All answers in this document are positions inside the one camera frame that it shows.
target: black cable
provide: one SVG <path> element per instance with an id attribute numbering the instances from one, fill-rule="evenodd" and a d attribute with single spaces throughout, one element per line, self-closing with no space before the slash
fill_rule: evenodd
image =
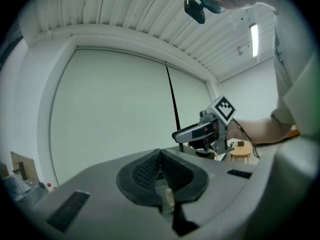
<path id="1" fill-rule="evenodd" d="M 179 131 L 181 129 L 181 127 L 180 127 L 179 114 L 178 114 L 178 109 L 177 109 L 177 104 L 176 104 L 176 99 L 175 99 L 175 93 L 174 93 L 174 89 L 172 87 L 169 69 L 168 69 L 167 65 L 165 65 L 165 68 L 166 68 L 166 72 L 168 74 L 169 85 L 170 85 L 170 90 L 171 90 L 173 110 L 174 110 L 175 123 L 176 123 L 176 130 Z"/>
<path id="2" fill-rule="evenodd" d="M 261 157 L 259 156 L 259 154 L 258 154 L 258 152 L 257 152 L 257 149 L 256 149 L 254 143 L 252 142 L 251 138 L 248 136 L 248 134 L 246 133 L 246 131 L 242 128 L 242 126 L 240 125 L 240 123 L 238 123 L 238 121 L 237 121 L 236 119 L 232 118 L 232 120 L 238 125 L 240 131 L 241 131 L 241 132 L 247 137 L 247 139 L 250 141 L 250 143 L 251 143 L 251 145 L 252 145 L 252 147 L 253 147 L 253 155 L 254 155 L 256 158 L 260 159 Z"/>

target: ceiling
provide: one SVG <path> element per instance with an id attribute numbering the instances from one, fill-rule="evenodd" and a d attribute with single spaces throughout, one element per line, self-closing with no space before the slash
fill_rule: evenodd
<path id="1" fill-rule="evenodd" d="M 37 32 L 79 24 L 114 25 L 156 37 L 201 63 L 221 82 L 270 58 L 274 37 L 271 9 L 213 14 L 198 24 L 184 0 L 34 0 Z M 257 23 L 259 55 L 252 57 L 249 25 Z"/>

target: vent slot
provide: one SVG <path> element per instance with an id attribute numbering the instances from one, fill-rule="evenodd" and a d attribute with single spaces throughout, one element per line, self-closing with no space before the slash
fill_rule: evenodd
<path id="1" fill-rule="evenodd" d="M 89 194 L 81 191 L 74 192 L 47 222 L 56 230 L 65 232 L 82 207 L 85 205 L 89 198 Z"/>
<path id="2" fill-rule="evenodd" d="M 234 169 L 229 170 L 227 172 L 227 174 L 231 174 L 231 175 L 238 176 L 238 177 L 245 178 L 245 179 L 250 179 L 250 177 L 252 175 L 251 172 L 246 172 L 246 171 L 241 171 L 241 170 L 234 170 Z"/>

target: fluorescent light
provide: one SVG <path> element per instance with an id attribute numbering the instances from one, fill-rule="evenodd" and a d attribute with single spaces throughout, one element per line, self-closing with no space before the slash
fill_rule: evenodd
<path id="1" fill-rule="evenodd" d="M 259 50 L 259 32 L 258 25 L 253 24 L 250 26 L 251 37 L 252 37 L 252 56 L 256 57 L 258 55 Z"/>

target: person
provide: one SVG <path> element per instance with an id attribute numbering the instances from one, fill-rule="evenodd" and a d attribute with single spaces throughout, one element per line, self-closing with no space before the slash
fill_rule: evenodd
<path id="1" fill-rule="evenodd" d="M 252 121 L 237 119 L 237 121 L 253 143 L 274 143 L 282 140 L 289 133 L 292 125 L 296 123 L 284 101 L 284 96 L 295 84 L 316 50 L 303 17 L 290 0 L 202 1 L 212 8 L 210 11 L 216 13 L 222 13 L 225 9 L 246 9 L 257 3 L 264 4 L 273 10 L 275 23 L 273 54 L 278 92 L 277 107 L 268 118 Z M 231 138 L 247 139 L 234 121 L 228 125 L 227 139 Z"/>

